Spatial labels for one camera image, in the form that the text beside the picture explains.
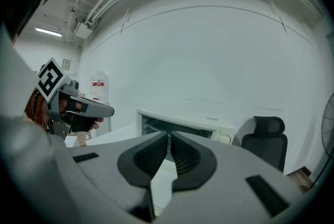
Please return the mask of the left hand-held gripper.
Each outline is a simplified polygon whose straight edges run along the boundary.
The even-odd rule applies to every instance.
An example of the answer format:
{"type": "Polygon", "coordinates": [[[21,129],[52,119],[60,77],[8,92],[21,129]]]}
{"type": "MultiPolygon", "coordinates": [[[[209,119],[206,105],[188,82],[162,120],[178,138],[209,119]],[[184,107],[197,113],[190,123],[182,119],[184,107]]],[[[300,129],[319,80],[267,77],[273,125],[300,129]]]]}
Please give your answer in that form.
{"type": "Polygon", "coordinates": [[[68,112],[71,113],[85,117],[112,117],[114,115],[114,109],[108,105],[77,97],[79,83],[72,80],[54,58],[50,58],[41,67],[37,76],[39,78],[37,89],[46,101],[50,134],[65,139],[71,130],[71,124],[65,122],[59,110],[59,102],[62,98],[68,98],[68,112]]]}

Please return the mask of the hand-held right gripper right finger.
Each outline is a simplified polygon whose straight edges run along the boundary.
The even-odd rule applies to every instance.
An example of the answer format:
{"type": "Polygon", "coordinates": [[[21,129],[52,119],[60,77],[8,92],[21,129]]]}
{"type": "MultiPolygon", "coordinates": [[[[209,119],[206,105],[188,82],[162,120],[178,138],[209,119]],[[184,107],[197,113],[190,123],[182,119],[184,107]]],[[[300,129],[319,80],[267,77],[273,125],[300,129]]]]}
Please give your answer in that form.
{"type": "Polygon", "coordinates": [[[237,146],[171,135],[177,171],[159,223],[285,223],[302,192],[279,170],[237,146]]]}

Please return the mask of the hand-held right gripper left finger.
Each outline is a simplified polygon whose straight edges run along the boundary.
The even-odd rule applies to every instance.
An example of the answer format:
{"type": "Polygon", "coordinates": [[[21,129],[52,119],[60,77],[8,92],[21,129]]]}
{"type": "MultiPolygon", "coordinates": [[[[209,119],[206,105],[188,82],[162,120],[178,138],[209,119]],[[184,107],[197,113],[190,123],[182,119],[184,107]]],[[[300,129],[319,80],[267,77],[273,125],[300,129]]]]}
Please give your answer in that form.
{"type": "Polygon", "coordinates": [[[92,185],[129,214],[155,219],[151,181],[165,159],[166,132],[119,142],[73,148],[75,163],[92,185]]]}

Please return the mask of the person's left hand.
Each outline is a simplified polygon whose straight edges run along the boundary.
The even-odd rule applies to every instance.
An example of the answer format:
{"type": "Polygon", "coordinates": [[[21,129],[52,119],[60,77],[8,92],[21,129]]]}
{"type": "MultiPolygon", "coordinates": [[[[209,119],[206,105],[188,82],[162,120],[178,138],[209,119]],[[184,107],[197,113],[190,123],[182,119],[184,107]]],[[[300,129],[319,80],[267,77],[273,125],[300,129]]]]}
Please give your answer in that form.
{"type": "Polygon", "coordinates": [[[70,126],[70,132],[86,132],[98,129],[99,124],[104,122],[102,117],[87,117],[80,115],[82,103],[72,99],[61,98],[59,113],[61,119],[70,126]]]}

